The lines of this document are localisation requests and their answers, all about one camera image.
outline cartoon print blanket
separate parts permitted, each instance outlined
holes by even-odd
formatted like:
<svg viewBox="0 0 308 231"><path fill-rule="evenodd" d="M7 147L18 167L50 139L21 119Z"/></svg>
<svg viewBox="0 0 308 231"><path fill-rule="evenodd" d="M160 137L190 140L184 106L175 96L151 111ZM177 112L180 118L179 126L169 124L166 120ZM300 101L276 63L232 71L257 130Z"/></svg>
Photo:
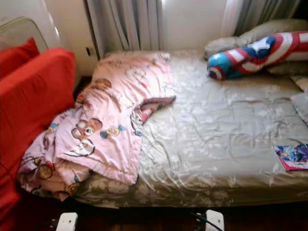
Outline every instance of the cartoon print blanket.
<svg viewBox="0 0 308 231"><path fill-rule="evenodd" d="M235 79L284 60L308 60L308 31L278 33L245 47L212 55L209 76L218 80Z"/></svg>
<svg viewBox="0 0 308 231"><path fill-rule="evenodd" d="M27 149L21 186L61 200L94 171L125 184L138 176L142 124L176 96L168 53L115 53L99 61L75 109L58 115Z"/></svg>

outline floral pattern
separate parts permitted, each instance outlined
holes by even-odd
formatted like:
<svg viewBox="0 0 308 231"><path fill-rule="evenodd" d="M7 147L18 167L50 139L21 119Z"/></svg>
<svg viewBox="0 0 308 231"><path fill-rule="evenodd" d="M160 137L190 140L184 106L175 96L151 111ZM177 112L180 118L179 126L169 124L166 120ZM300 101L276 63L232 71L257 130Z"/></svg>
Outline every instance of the floral pattern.
<svg viewBox="0 0 308 231"><path fill-rule="evenodd" d="M203 51L174 51L175 102L142 128L139 177L127 186L96 173L75 198L101 207L211 207L308 199L308 172L285 173L274 145L308 142L287 78L206 76Z"/></svg>

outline magazine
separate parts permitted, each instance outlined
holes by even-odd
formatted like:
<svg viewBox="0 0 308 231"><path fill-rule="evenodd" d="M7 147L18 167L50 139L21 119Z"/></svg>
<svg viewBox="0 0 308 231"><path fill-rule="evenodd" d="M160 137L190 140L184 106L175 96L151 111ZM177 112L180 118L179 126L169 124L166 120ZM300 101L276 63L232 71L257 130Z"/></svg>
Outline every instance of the magazine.
<svg viewBox="0 0 308 231"><path fill-rule="evenodd" d="M308 169L308 144L275 146L274 150L287 171Z"/></svg>

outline captain america pillow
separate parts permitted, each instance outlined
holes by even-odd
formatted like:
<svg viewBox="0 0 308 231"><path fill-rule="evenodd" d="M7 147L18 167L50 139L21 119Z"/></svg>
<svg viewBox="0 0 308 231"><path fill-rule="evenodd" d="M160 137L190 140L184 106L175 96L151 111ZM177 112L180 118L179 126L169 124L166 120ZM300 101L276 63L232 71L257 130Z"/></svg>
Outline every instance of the captain america pillow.
<svg viewBox="0 0 308 231"><path fill-rule="evenodd" d="M284 60L308 60L308 31L273 34L245 47L214 54L208 59L207 70L215 79L236 79Z"/></svg>

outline white wall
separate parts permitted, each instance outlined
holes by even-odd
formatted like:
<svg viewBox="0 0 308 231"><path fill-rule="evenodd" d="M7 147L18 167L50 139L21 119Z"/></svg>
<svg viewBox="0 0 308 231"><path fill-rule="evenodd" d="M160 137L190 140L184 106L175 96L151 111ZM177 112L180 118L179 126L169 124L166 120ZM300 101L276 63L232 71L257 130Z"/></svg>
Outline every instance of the white wall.
<svg viewBox="0 0 308 231"><path fill-rule="evenodd" d="M25 16L39 27L48 47L63 46L42 0L0 0L0 18Z"/></svg>
<svg viewBox="0 0 308 231"><path fill-rule="evenodd" d="M92 76L97 63L94 53L88 56L86 47L94 48L83 0L45 0L63 43L75 53L82 76Z"/></svg>
<svg viewBox="0 0 308 231"><path fill-rule="evenodd" d="M94 45L83 0L0 0L0 18L21 16L37 24L49 48L65 47L75 53L75 85L81 76L92 75L97 58L86 52Z"/></svg>
<svg viewBox="0 0 308 231"><path fill-rule="evenodd" d="M227 0L163 0L165 48L197 49L217 39Z"/></svg>

